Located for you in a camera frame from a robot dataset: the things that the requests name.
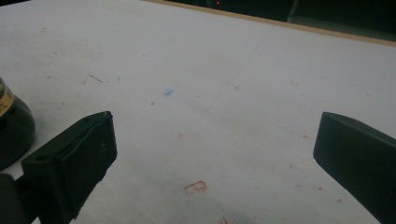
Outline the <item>dark glass bottle with label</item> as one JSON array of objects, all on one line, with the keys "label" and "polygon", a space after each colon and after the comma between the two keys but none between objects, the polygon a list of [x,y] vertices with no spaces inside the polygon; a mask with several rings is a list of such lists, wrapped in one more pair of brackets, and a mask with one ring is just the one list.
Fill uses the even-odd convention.
[{"label": "dark glass bottle with label", "polygon": [[35,140],[35,120],[28,105],[0,78],[0,171],[22,157]]}]

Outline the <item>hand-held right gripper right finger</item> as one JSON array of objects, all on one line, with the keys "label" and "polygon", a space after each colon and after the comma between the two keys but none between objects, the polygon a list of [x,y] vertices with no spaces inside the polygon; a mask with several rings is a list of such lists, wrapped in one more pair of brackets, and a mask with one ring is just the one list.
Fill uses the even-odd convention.
[{"label": "hand-held right gripper right finger", "polygon": [[396,224],[396,139],[356,119],[325,112],[313,157],[381,224]]}]

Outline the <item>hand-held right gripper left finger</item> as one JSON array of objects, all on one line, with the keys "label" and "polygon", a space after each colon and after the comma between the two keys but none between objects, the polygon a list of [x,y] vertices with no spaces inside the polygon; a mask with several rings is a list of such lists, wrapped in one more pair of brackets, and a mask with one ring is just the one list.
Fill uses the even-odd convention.
[{"label": "hand-held right gripper left finger", "polygon": [[69,224],[117,158],[112,114],[80,119],[22,162],[23,176],[38,188],[42,224]]}]

